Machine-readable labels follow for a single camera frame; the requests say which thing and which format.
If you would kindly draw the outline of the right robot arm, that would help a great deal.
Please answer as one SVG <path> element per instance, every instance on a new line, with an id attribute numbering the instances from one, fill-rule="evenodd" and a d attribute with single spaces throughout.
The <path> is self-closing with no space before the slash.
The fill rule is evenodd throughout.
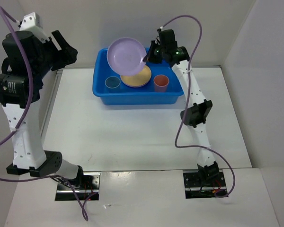
<path id="1" fill-rule="evenodd" d="M 210 142 L 206 132 L 206 118 L 213 106 L 203 95 L 191 70 L 192 57 L 185 47 L 179 47 L 172 29 L 158 29 L 158 37 L 151 41 L 144 61 L 159 64 L 165 61 L 177 76 L 186 97 L 185 109 L 180 113 L 181 126 L 185 125 L 195 139 L 198 148 L 198 181 L 202 187 L 210 186 L 219 174 L 215 157 L 209 150 Z"/>

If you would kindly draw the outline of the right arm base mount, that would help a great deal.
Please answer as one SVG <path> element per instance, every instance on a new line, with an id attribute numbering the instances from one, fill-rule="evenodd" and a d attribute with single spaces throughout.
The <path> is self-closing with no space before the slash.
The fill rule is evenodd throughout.
<path id="1" fill-rule="evenodd" d="M 228 193 L 222 171 L 219 172 L 217 179 L 209 183 L 201 183 L 196 170 L 184 171 L 183 180 L 186 199 L 214 198 L 215 195 L 225 196 Z"/>

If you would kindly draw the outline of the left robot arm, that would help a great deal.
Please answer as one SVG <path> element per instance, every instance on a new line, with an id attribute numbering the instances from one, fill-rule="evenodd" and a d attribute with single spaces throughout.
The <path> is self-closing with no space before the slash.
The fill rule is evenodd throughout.
<path id="1" fill-rule="evenodd" d="M 81 166 L 65 161 L 57 151 L 44 150 L 39 129 L 40 90 L 43 78 L 73 64 L 77 50 L 56 30 L 47 40 L 30 31 L 6 35 L 2 42 L 7 54 L 0 74 L 0 103 L 7 116 L 14 159 L 6 170 L 11 175 L 30 174 L 52 178 L 74 189 L 87 181 Z"/>

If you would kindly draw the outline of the purple plastic plate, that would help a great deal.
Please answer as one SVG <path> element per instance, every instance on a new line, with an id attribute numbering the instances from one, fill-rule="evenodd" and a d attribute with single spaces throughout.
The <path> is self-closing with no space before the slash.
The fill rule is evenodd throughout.
<path id="1" fill-rule="evenodd" d="M 122 37 L 113 41 L 107 49 L 106 58 L 110 68 L 117 74 L 133 76 L 145 66 L 146 49 L 136 39 Z"/>

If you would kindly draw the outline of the red plastic cup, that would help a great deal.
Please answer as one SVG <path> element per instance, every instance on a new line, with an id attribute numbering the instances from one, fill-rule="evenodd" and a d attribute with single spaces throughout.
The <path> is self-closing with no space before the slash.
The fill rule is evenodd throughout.
<path id="1" fill-rule="evenodd" d="M 153 81 L 156 92 L 166 92 L 169 85 L 169 78 L 166 75 L 157 75 Z"/>

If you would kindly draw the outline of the yellow plastic plate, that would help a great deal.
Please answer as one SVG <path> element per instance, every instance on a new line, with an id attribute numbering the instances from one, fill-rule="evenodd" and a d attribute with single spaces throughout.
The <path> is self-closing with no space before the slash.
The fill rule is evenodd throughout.
<path id="1" fill-rule="evenodd" d="M 151 75 L 152 75 L 151 69 L 145 65 L 142 71 L 140 71 L 138 74 L 135 74 L 133 76 L 121 75 L 120 79 L 125 85 L 132 87 L 143 84 L 146 81 L 150 81 Z"/>

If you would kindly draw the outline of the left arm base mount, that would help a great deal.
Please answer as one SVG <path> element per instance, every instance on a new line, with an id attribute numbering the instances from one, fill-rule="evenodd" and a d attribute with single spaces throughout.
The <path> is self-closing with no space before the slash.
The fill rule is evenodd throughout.
<path id="1" fill-rule="evenodd" d="M 75 186 L 74 190 L 80 201 L 98 201 L 100 188 L 100 172 L 84 172 L 84 183 Z M 75 201 L 75 195 L 67 183 L 59 178 L 54 178 L 57 182 L 55 201 Z"/>

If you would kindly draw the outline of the blue plastic cup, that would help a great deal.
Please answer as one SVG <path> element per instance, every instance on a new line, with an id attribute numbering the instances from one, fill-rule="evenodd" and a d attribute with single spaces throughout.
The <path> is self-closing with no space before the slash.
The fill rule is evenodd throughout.
<path id="1" fill-rule="evenodd" d="M 119 77 L 110 76 L 105 80 L 105 86 L 109 93 L 118 93 L 120 91 L 121 80 Z"/>

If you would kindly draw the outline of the blue plastic bin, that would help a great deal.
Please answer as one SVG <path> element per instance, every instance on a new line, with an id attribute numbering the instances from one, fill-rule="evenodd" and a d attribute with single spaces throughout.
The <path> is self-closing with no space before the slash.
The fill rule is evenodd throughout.
<path id="1" fill-rule="evenodd" d="M 93 94 L 100 97 L 105 105 L 169 105 L 174 104 L 184 94 L 179 80 L 169 65 L 163 61 L 162 64 L 146 63 L 151 70 L 150 81 L 138 88 L 133 88 L 120 82 L 117 91 L 111 91 L 105 85 L 105 80 L 111 76 L 120 78 L 108 65 L 107 48 L 98 52 L 94 74 Z M 156 92 L 154 77 L 163 74 L 169 78 L 166 92 Z"/>

